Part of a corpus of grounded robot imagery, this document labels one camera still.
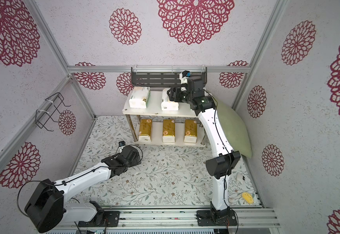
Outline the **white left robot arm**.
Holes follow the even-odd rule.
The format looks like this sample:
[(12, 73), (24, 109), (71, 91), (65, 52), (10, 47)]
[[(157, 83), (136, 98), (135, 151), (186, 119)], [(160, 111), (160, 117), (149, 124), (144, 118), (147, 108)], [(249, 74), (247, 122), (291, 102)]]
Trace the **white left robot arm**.
[(64, 223), (73, 223), (77, 227), (107, 226), (110, 215), (98, 202), (71, 203), (70, 200), (85, 189), (140, 165), (143, 155), (142, 149), (136, 145), (127, 145), (83, 172), (55, 182), (49, 179), (39, 181), (22, 213), (39, 233), (46, 233)]

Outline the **white tissue pack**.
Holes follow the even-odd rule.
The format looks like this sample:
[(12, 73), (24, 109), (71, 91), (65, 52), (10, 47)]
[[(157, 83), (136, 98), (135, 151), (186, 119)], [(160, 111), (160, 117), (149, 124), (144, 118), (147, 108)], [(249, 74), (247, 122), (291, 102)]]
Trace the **white tissue pack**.
[(170, 88), (164, 88), (162, 90), (162, 98), (161, 98), (161, 110), (162, 111), (178, 111), (179, 110), (179, 103), (170, 101), (167, 91)]
[(146, 109), (150, 97), (150, 87), (134, 87), (129, 99), (129, 106), (135, 109)]

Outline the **gold tissue pack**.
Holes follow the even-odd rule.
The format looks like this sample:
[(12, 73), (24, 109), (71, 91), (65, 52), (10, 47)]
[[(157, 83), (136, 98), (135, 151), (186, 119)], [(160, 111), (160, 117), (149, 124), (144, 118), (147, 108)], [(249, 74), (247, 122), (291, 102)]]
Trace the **gold tissue pack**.
[(175, 120), (163, 120), (163, 143), (175, 143)]
[(185, 143), (196, 143), (197, 142), (197, 121), (185, 120), (184, 123), (184, 142)]
[(139, 142), (151, 142), (152, 120), (141, 119), (139, 126)]

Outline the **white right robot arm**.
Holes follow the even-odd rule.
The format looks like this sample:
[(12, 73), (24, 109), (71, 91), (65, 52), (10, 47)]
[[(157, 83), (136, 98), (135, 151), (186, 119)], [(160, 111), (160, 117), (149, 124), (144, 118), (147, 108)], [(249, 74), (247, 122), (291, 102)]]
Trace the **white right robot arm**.
[(215, 214), (226, 213), (228, 202), (228, 185), (233, 168), (241, 155), (228, 142), (218, 117), (218, 102), (204, 87), (200, 76), (192, 76), (189, 71), (180, 73), (180, 85), (167, 91), (170, 101), (183, 102), (190, 106), (204, 127), (209, 139), (213, 158), (206, 161), (206, 168), (213, 177), (213, 198), (211, 210)]

